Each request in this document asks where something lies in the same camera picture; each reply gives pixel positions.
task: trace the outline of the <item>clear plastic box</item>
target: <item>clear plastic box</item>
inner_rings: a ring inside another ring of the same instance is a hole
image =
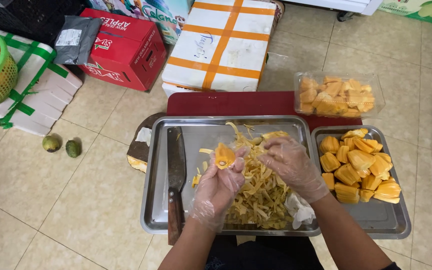
[[[294,87],[294,111],[300,114],[379,118],[386,104],[375,74],[298,72]]]

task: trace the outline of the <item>hand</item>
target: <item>hand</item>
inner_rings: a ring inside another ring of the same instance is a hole
[[[235,153],[236,160],[226,169],[219,169],[215,164],[215,153],[211,153],[209,167],[199,179],[192,201],[189,216],[201,224],[219,233],[223,229],[226,211],[244,185],[241,173],[247,149],[242,147]]]
[[[275,171],[292,190],[308,203],[313,203],[329,189],[316,165],[306,155],[306,147],[291,137],[267,140],[264,148],[267,153],[258,156],[266,167]]]

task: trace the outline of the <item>gray plastic bag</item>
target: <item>gray plastic bag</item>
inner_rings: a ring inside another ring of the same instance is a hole
[[[103,21],[100,18],[64,16],[61,32],[57,35],[55,64],[84,65]]]

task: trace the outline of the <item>black crate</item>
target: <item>black crate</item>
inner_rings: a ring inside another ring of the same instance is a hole
[[[80,0],[13,0],[0,7],[0,30],[51,45],[64,15],[78,15]]]

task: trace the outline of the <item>stainless steel tray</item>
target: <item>stainless steel tray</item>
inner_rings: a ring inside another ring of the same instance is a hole
[[[191,187],[196,168],[202,169],[202,162],[209,161],[209,156],[199,153],[200,148],[215,149],[219,142],[230,144],[236,136],[226,122],[233,122],[240,132],[248,136],[243,124],[255,128],[253,136],[282,130],[303,144],[308,156],[313,159],[313,146],[310,141],[308,124],[298,116],[215,116],[215,117],[163,117],[153,125],[151,145],[149,147],[148,166],[144,183],[144,194],[141,204],[140,222],[143,229],[150,234],[168,233],[168,158],[167,129],[181,126],[186,152],[186,182],[181,191],[185,218],[188,217],[190,203],[195,195]],[[255,224],[225,224],[224,235],[248,236],[317,236],[321,233],[317,221],[302,225],[297,230],[292,224],[281,230],[257,228]]]
[[[333,136],[340,140],[346,132],[359,128],[367,128],[369,132],[364,138],[377,140],[382,144],[381,152],[391,156],[385,136],[374,126],[323,126],[315,128],[311,133],[312,149],[314,151],[316,166],[323,171],[321,163],[319,162],[319,157],[322,156],[322,153],[318,146],[325,137]],[[399,184],[394,167],[389,171],[389,174],[393,176]],[[367,203],[359,202],[358,204],[341,205],[372,239],[403,239],[410,235],[411,221],[402,192],[399,198],[400,200],[397,204],[371,198]]]

